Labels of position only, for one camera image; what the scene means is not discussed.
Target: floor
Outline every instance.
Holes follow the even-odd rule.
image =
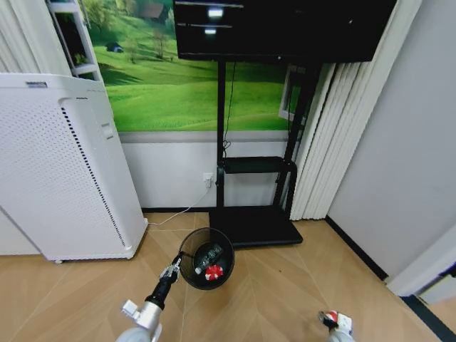
[[[147,214],[161,222],[170,214]],[[150,226],[130,261],[55,265],[40,256],[0,258],[0,341],[114,341],[132,324],[119,308],[141,303],[206,213]],[[325,341],[317,312],[337,309],[354,320],[358,341],[438,341],[427,326],[324,221],[296,226],[295,247],[236,252],[230,279],[200,291],[180,279],[162,314],[160,342]]]
[[[456,333],[456,297],[427,306],[453,333]]]

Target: black baseboard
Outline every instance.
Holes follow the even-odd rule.
[[[421,318],[432,332],[443,342],[456,341],[456,334],[453,333],[430,309],[416,296],[400,297],[404,303]]]
[[[215,207],[194,207],[187,212],[209,212]],[[141,208],[142,212],[183,212],[186,208]]]
[[[381,281],[384,281],[388,274],[382,270],[380,266],[376,264],[375,261],[371,259],[370,256],[367,255],[365,251],[361,247],[356,244],[348,235],[345,233],[342,228],[339,227],[337,223],[333,221],[329,216],[325,218],[326,222],[331,226],[332,229],[342,238],[342,240],[350,247],[352,250],[364,261],[364,263],[372,270],[375,275],[380,278]]]

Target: wall mural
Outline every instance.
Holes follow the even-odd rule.
[[[84,3],[119,131],[216,130],[217,63],[177,57],[172,0]],[[287,129],[278,116],[285,73],[286,66],[236,65],[230,130]]]

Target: television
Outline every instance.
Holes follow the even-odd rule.
[[[370,61],[396,0],[174,0],[179,58]]]

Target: black tv stand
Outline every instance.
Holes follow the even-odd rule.
[[[224,232],[235,248],[300,244],[303,241],[302,236],[290,222],[291,205],[297,176],[296,165],[292,158],[302,119],[314,96],[320,70],[320,63],[306,67],[298,104],[289,132],[289,140],[283,157],[224,157],[223,134],[226,62],[218,62],[217,206],[209,213],[209,220],[210,226]],[[272,172],[279,174],[272,205],[259,207],[224,206],[225,173]],[[285,199],[285,210],[283,210],[281,199],[288,174],[289,186]]]

